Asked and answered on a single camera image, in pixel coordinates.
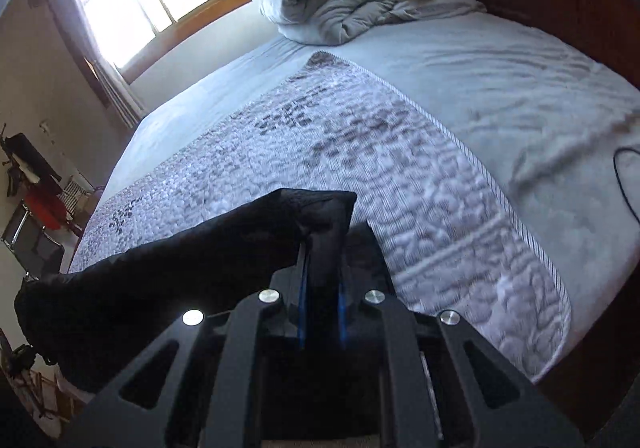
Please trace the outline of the red garment on rack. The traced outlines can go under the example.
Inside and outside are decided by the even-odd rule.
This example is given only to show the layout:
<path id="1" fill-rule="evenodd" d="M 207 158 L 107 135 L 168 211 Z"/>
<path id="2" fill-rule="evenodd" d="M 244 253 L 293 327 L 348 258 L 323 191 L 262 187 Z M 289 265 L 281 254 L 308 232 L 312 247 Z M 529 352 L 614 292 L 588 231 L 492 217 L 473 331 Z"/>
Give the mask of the red garment on rack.
<path id="1" fill-rule="evenodd" d="M 46 228 L 57 230 L 66 224 L 66 207 L 63 202 L 50 194 L 48 190 L 30 187 L 24 197 L 29 211 Z"/>

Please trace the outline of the quilted grey mattress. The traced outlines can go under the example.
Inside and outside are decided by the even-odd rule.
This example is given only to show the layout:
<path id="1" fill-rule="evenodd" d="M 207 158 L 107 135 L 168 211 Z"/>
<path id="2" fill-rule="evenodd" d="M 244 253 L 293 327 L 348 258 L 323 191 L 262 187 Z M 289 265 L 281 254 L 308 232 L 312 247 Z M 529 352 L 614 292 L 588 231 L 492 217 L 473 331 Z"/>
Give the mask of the quilted grey mattress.
<path id="1" fill-rule="evenodd" d="M 590 330 L 639 260 L 614 166 L 639 93 L 544 31 L 484 12 L 276 38 L 140 124 L 79 272 L 279 188 L 346 190 L 416 312 L 455 309 L 529 379 Z"/>

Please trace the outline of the black garment on rack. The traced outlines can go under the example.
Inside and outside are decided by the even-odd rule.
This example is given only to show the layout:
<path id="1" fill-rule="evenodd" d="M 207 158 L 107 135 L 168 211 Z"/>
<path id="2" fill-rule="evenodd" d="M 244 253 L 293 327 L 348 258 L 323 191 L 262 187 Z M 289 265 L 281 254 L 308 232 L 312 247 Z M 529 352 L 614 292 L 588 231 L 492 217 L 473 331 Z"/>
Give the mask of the black garment on rack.
<path id="1" fill-rule="evenodd" d="M 56 182 L 62 180 L 62 176 L 52 168 L 49 162 L 23 133 L 18 133 L 6 138 L 4 144 L 8 147 L 10 153 L 25 161 L 36 175 L 45 178 L 50 177 L 50 179 L 54 179 Z"/>

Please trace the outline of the black mesh cantilever chair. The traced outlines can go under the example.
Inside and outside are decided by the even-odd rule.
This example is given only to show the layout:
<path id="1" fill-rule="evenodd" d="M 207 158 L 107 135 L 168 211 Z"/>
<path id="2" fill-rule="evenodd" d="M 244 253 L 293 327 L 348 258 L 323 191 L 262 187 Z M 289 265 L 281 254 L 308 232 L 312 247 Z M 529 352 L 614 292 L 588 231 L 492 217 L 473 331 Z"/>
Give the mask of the black mesh cantilever chair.
<path id="1" fill-rule="evenodd" d="M 4 245 L 24 269 L 27 278 L 59 272 L 64 246 L 47 234 L 46 227 L 32 215 L 21 201 L 1 235 Z"/>

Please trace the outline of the white curtain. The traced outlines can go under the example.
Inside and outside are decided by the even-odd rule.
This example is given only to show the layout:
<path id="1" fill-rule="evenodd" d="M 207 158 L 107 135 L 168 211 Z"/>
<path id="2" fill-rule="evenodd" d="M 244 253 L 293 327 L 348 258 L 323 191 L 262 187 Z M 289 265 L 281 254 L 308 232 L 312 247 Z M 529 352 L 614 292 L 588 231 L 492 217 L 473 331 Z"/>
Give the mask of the white curtain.
<path id="1" fill-rule="evenodd" d="M 134 130 L 145 111 L 119 70 L 101 54 L 79 0 L 28 0 L 30 7 L 46 6 L 58 34 L 80 73 L 105 107 L 115 110 L 127 128 Z"/>

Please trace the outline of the black padded pants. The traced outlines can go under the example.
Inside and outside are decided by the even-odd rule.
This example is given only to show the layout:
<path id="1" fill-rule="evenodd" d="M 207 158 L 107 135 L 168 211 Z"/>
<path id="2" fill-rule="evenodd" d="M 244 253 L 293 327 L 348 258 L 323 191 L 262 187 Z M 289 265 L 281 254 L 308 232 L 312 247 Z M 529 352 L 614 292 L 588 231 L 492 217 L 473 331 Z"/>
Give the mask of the black padded pants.
<path id="1" fill-rule="evenodd" d="M 18 324 L 68 382 L 99 393 L 187 310 L 234 309 L 309 239 L 341 246 L 356 201 L 351 191 L 278 189 L 81 272 L 23 283 Z"/>

